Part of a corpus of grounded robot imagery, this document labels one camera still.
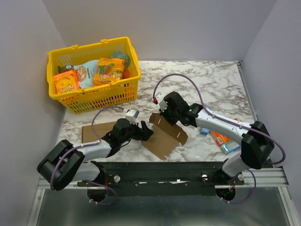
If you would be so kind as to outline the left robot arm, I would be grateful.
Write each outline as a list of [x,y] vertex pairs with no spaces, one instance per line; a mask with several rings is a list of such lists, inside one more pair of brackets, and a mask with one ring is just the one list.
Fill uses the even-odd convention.
[[95,142],[74,145],[66,139],[61,140],[38,164],[37,172],[56,191],[72,181],[89,180],[92,185],[99,186],[104,182],[104,174],[92,160],[111,157],[126,141],[147,141],[153,133],[145,121],[139,126],[125,118],[118,119],[112,130]]

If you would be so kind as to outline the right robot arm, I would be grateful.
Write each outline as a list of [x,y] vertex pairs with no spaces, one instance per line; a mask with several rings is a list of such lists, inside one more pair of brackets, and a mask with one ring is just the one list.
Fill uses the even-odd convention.
[[159,105],[160,115],[171,125],[180,122],[184,126],[209,129],[240,145],[240,153],[226,159],[216,172],[217,181],[223,185],[228,184],[244,170],[261,169],[275,147],[262,122],[240,122],[215,114],[197,103],[188,105],[181,95],[174,91],[166,96],[156,94],[154,103]]

